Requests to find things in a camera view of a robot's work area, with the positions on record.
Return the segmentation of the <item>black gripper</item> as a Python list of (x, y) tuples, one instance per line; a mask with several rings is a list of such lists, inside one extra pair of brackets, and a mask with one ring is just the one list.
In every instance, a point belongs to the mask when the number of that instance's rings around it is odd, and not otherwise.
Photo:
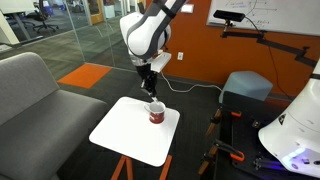
[(151, 70), (150, 64), (137, 66), (136, 70), (142, 79), (140, 89), (146, 94), (148, 94), (148, 90), (150, 90), (150, 97), (155, 98), (157, 96), (155, 87), (157, 83), (157, 73)]

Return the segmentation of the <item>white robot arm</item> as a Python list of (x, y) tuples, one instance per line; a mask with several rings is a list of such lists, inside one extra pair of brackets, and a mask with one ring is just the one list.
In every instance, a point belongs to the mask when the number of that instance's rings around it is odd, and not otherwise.
[(169, 23), (188, 1), (151, 0), (144, 13), (134, 12), (120, 19), (123, 40), (141, 77), (141, 89), (152, 98), (156, 96), (157, 73), (151, 69), (151, 61), (169, 41)]

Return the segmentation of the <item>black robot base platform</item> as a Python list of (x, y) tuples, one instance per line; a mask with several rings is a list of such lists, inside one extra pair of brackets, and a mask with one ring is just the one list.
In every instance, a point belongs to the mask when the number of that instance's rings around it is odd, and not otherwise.
[(233, 117), (222, 115), (220, 140), (244, 153), (242, 162), (219, 154), (215, 180), (319, 180), (316, 177), (290, 172), (260, 143), (258, 131), (271, 123), (287, 106), (285, 102), (261, 101), (225, 92), (222, 105), (242, 112)]

